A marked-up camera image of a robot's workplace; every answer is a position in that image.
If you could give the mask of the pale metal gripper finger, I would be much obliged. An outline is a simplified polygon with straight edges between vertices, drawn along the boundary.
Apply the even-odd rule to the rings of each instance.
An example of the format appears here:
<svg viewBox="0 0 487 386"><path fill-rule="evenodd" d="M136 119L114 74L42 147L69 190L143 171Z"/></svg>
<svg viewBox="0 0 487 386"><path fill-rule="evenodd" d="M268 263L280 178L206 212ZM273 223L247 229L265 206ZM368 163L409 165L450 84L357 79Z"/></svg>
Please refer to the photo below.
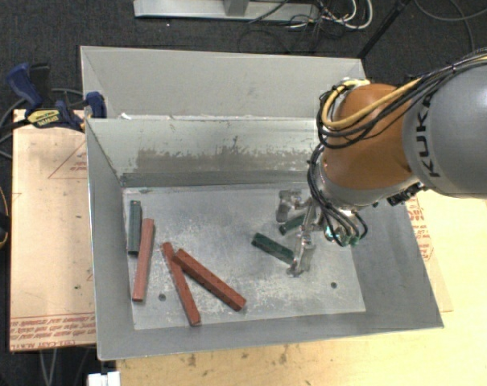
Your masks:
<svg viewBox="0 0 487 386"><path fill-rule="evenodd" d="M302 273L307 272L311 267L315 250L316 245L310 236L300 236L295 242L294 258L287 270L287 274L291 277L298 277Z"/></svg>
<svg viewBox="0 0 487 386"><path fill-rule="evenodd" d="M279 205L275 212L275 219L278 223L285 223L291 210L300 210L305 207L306 201L302 198L301 189L281 190L279 192Z"/></svg>

